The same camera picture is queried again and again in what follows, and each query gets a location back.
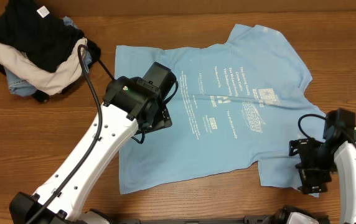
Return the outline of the light blue printed t-shirt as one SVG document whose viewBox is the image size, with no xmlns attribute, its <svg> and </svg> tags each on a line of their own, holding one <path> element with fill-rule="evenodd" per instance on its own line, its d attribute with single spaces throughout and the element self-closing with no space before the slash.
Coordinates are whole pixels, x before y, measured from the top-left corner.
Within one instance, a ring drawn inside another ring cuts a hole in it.
<svg viewBox="0 0 356 224">
<path fill-rule="evenodd" d="M 301 185 L 289 142 L 321 139 L 324 114 L 305 97 L 311 73 L 282 33 L 237 24 L 224 44 L 204 49 L 119 45 L 115 74 L 140 77 L 154 62 L 179 83 L 167 104 L 172 126 L 120 150 L 122 194 L 252 164 L 263 186 Z"/>
</svg>

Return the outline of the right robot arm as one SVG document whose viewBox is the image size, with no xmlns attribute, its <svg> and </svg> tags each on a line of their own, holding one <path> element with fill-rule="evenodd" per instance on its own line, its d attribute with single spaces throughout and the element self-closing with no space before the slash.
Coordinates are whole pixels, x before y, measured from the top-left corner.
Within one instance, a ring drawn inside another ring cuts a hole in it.
<svg viewBox="0 0 356 224">
<path fill-rule="evenodd" d="M 303 194 L 327 191 L 333 172 L 339 175 L 340 222 L 356 223 L 356 115 L 339 108 L 323 117 L 323 141 L 309 135 L 289 143 L 289 155 L 299 156 Z"/>
</svg>

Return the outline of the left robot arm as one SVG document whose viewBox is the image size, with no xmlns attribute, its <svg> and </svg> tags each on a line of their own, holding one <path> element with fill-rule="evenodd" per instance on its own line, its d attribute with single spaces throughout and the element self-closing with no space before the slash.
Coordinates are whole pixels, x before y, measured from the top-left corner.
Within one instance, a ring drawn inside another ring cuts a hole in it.
<svg viewBox="0 0 356 224">
<path fill-rule="evenodd" d="M 9 211 L 14 223 L 111 223 L 83 206 L 116 153 L 137 134 L 172 125 L 166 105 L 178 89 L 171 69 L 153 63 L 145 75 L 110 82 L 91 126 L 55 173 L 32 194 L 19 192 Z"/>
</svg>

